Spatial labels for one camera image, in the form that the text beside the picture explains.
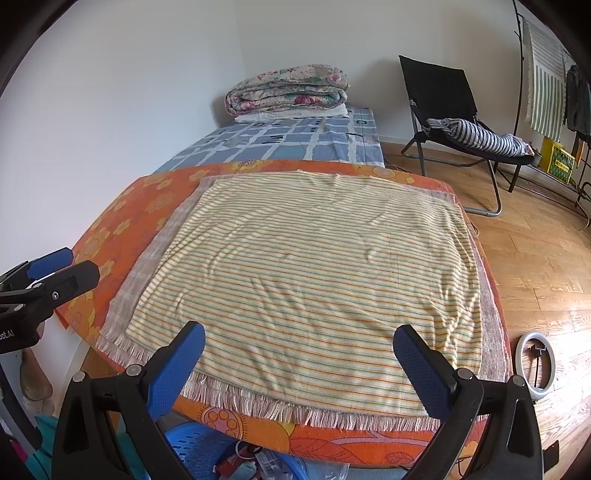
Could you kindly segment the blue plastic trash basket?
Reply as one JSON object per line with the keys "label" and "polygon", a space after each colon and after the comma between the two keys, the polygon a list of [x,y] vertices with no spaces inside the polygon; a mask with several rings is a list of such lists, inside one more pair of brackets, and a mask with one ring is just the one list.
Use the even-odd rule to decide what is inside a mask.
{"label": "blue plastic trash basket", "polygon": [[193,479],[215,479],[214,463],[230,445],[241,441],[197,422],[179,424],[165,436]]}

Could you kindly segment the crumpled trash in basket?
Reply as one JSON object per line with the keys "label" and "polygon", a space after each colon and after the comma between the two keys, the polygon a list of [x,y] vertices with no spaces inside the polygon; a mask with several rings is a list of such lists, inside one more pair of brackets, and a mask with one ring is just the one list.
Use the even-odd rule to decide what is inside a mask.
{"label": "crumpled trash in basket", "polygon": [[347,479],[348,463],[304,460],[237,441],[214,463],[215,479]]}

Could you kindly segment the orange floral bedsheet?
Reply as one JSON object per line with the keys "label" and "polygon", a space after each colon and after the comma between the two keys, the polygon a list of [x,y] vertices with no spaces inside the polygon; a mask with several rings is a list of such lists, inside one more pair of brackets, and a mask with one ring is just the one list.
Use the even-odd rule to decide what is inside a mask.
{"label": "orange floral bedsheet", "polygon": [[197,321],[204,354],[177,409],[276,451],[413,462],[438,424],[394,357],[403,324],[456,367],[511,371],[490,266],[435,179],[287,160],[152,174],[73,253],[101,278],[63,322],[123,368]]}

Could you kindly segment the teal floor mat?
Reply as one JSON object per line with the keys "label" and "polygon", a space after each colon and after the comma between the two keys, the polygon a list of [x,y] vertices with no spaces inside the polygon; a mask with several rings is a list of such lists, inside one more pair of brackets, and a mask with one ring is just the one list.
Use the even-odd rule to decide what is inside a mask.
{"label": "teal floor mat", "polygon": [[[37,427],[42,435],[42,443],[39,449],[27,457],[25,465],[35,479],[48,479],[52,466],[52,452],[58,418],[54,416],[39,415],[36,416],[35,419]],[[124,431],[124,423],[122,420],[119,421],[115,433],[118,445],[133,478],[137,480],[148,479],[149,476],[146,474],[146,471],[140,462],[131,439]]]}

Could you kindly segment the striped cloth on chair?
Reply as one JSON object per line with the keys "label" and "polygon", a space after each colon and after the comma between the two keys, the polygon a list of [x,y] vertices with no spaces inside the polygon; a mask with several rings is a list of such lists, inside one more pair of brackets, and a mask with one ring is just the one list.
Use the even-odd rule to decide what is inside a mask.
{"label": "striped cloth on chair", "polygon": [[503,157],[533,156],[531,145],[512,134],[498,135],[484,126],[461,118],[428,118],[429,132],[439,131],[460,145]]}

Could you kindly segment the black metal clothes rack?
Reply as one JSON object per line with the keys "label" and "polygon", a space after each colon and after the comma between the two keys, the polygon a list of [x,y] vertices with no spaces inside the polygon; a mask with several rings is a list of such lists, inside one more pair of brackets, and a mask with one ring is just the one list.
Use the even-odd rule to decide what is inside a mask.
{"label": "black metal clothes rack", "polygon": [[560,16],[564,1],[515,1],[520,48],[516,122],[542,136],[537,162],[529,167],[576,194],[571,209],[590,216],[590,56]]}

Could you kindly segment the yellow green crate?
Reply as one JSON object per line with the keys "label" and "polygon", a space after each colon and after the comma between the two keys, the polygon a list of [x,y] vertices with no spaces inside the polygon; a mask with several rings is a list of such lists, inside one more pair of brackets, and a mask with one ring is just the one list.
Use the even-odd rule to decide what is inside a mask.
{"label": "yellow green crate", "polygon": [[575,158],[559,143],[544,137],[539,168],[564,184],[570,182],[575,167]]}

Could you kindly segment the blue checked bedsheet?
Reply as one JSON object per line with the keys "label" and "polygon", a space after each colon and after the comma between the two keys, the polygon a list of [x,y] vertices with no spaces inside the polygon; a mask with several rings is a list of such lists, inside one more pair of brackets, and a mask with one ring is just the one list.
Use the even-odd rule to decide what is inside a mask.
{"label": "blue checked bedsheet", "polygon": [[267,159],[385,165],[373,111],[349,107],[346,117],[230,123],[181,150],[157,171]]}

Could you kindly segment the black folding chair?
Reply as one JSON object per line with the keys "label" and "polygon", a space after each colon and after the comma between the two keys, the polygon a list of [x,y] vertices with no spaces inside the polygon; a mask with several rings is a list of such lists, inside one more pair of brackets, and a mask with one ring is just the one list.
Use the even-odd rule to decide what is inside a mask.
{"label": "black folding chair", "polygon": [[[533,163],[534,148],[513,135],[497,134],[478,118],[478,109],[466,73],[456,69],[401,55],[399,57],[411,110],[414,135],[401,149],[405,157],[417,148],[413,158],[420,162],[421,173],[427,164],[440,163],[457,168],[485,164],[490,174],[496,199],[494,210],[467,207],[469,214],[498,217],[503,211],[495,168],[500,164],[521,168]],[[475,159],[468,163],[427,157],[423,145],[431,142]]]}

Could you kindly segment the white folded pillow sheet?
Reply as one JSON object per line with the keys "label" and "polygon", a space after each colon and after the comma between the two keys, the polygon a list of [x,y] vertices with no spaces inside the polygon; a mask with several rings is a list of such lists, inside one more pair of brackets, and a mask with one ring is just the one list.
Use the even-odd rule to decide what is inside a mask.
{"label": "white folded pillow sheet", "polygon": [[349,112],[345,104],[341,104],[332,108],[291,108],[280,111],[259,112],[242,114],[235,117],[236,123],[259,123],[270,122],[274,120],[284,119],[301,119],[301,118],[329,118],[339,117],[348,118]]}

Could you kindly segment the folded floral quilt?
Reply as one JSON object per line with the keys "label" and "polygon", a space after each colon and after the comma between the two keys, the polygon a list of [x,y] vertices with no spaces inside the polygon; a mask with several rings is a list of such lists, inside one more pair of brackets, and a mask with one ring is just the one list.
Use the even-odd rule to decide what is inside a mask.
{"label": "folded floral quilt", "polygon": [[348,100],[349,80],[338,67],[308,64],[264,72],[233,86],[224,98],[226,112],[240,115],[290,110],[332,109]]}

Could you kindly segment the dark hanging clothes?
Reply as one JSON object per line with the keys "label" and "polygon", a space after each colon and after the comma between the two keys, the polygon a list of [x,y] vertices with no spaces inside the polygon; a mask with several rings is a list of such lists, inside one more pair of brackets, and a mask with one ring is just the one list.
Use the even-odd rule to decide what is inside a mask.
{"label": "dark hanging clothes", "polygon": [[564,123],[569,130],[590,136],[590,87],[576,64],[567,72]]}

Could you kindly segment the green striped hanging towel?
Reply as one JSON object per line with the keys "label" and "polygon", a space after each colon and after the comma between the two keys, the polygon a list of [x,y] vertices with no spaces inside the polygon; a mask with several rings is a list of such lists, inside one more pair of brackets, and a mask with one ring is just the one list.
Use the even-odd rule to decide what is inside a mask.
{"label": "green striped hanging towel", "polygon": [[561,44],[524,20],[528,101],[526,120],[533,131],[560,141],[566,103],[566,73]]}

